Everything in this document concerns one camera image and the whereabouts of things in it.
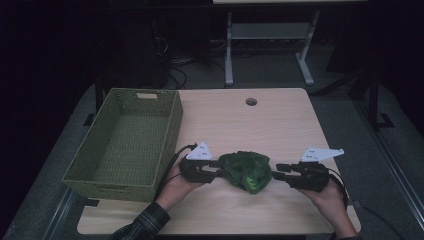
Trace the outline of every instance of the white paper tag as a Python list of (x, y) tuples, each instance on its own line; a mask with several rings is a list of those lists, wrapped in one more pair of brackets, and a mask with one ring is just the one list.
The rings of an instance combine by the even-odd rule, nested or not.
[(303, 162), (318, 162), (327, 158), (336, 157), (344, 154), (343, 149), (323, 149), (323, 148), (311, 148), (308, 147), (302, 156)]
[(212, 155), (209, 152), (208, 144), (201, 142), (186, 158), (187, 160), (212, 160)]

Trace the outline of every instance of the basket handle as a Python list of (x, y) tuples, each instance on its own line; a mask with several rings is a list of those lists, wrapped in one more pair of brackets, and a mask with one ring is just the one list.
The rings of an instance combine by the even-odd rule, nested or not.
[(126, 186), (122, 186), (122, 187), (106, 187), (106, 186), (97, 186), (100, 191), (102, 192), (123, 192), (126, 193), (128, 192), (128, 190), (126, 190)]
[(136, 93), (137, 98), (139, 99), (153, 99), (153, 100), (157, 100), (158, 99), (158, 95), (156, 93), (151, 93), (151, 92), (137, 92)]

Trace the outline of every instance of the plaid sleeve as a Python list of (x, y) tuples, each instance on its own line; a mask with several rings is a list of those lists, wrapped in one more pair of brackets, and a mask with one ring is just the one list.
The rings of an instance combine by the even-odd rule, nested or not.
[(151, 203), (133, 223), (118, 229), (109, 240), (153, 239), (170, 220), (168, 213), (156, 202)]

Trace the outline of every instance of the wrist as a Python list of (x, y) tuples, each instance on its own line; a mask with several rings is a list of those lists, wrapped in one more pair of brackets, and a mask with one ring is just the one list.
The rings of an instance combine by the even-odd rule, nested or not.
[(330, 220), (337, 238), (349, 238), (358, 236), (355, 227), (347, 214), (340, 216), (337, 219)]
[(171, 202), (166, 197), (159, 196), (155, 202), (167, 212), (172, 208)]

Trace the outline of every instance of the person's arm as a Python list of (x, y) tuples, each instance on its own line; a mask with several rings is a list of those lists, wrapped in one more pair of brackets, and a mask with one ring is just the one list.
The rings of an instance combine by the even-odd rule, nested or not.
[(340, 189), (333, 180), (330, 179), (328, 185), (319, 193), (298, 190), (310, 198), (319, 212), (330, 222), (338, 239), (361, 239), (347, 215)]
[(180, 175), (178, 164), (168, 174), (168, 182), (155, 202), (151, 203), (129, 225), (115, 231), (110, 240), (147, 240), (153, 239), (171, 219), (167, 213), (181, 202), (191, 191), (203, 183), (190, 183)]

